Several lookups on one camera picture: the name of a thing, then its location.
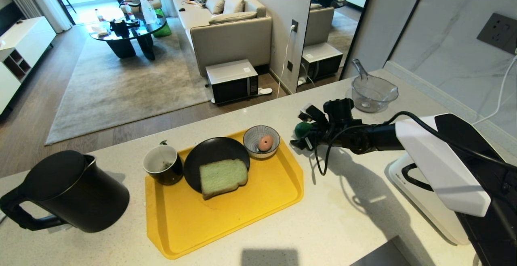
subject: yellow tray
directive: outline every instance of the yellow tray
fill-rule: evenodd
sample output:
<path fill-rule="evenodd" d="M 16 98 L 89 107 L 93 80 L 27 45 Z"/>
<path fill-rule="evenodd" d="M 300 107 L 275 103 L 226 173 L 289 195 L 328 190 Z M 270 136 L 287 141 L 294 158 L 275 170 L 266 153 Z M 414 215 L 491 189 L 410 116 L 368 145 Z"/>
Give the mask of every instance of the yellow tray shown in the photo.
<path fill-rule="evenodd" d="M 228 137 L 242 143 L 245 131 Z M 185 161 L 192 148 L 179 152 Z M 168 259 L 177 259 L 303 198 L 303 172 L 283 140 L 269 159 L 250 158 L 248 183 L 203 200 L 185 178 L 163 186 L 145 177 L 147 236 Z"/>

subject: green ball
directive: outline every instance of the green ball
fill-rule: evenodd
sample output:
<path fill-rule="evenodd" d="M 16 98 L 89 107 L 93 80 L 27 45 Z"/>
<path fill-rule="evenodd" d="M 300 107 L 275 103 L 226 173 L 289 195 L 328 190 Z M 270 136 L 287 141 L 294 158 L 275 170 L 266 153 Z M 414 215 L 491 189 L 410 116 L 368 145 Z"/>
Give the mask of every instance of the green ball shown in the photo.
<path fill-rule="evenodd" d="M 296 138 L 301 138 L 307 134 L 308 131 L 310 131 L 312 128 L 311 123 L 307 122 L 301 122 L 296 125 L 294 128 L 294 134 L 296 135 Z"/>

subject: mirror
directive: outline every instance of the mirror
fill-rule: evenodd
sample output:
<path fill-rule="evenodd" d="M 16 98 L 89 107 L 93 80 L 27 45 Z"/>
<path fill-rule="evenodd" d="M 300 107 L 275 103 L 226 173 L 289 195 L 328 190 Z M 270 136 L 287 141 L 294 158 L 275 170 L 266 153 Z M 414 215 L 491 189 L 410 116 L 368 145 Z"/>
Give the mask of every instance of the mirror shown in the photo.
<path fill-rule="evenodd" d="M 297 92 L 340 80 L 367 0 L 311 0 Z"/>

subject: electrical outlet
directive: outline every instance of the electrical outlet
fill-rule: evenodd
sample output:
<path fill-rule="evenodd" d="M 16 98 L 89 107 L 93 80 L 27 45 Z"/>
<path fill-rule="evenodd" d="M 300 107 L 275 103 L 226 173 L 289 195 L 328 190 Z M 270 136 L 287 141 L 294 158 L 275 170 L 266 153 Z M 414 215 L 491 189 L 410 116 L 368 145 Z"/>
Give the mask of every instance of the electrical outlet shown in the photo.
<path fill-rule="evenodd" d="M 517 20 L 494 13 L 479 33 L 478 40 L 515 54 Z"/>
<path fill-rule="evenodd" d="M 296 21 L 295 19 L 292 19 L 292 23 L 291 23 L 291 26 L 294 25 L 294 32 L 298 32 L 298 21 Z"/>

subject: black plate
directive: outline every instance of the black plate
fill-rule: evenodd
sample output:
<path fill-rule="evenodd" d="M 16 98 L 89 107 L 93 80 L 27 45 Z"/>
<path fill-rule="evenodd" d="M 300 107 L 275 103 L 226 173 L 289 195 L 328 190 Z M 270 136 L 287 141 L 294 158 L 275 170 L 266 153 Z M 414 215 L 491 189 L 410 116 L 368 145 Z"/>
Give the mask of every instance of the black plate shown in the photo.
<path fill-rule="evenodd" d="M 183 165 L 183 175 L 196 192 L 201 193 L 199 167 L 226 159 L 240 159 L 250 169 L 250 156 L 244 145 L 227 137 L 216 137 L 199 143 L 187 156 Z"/>

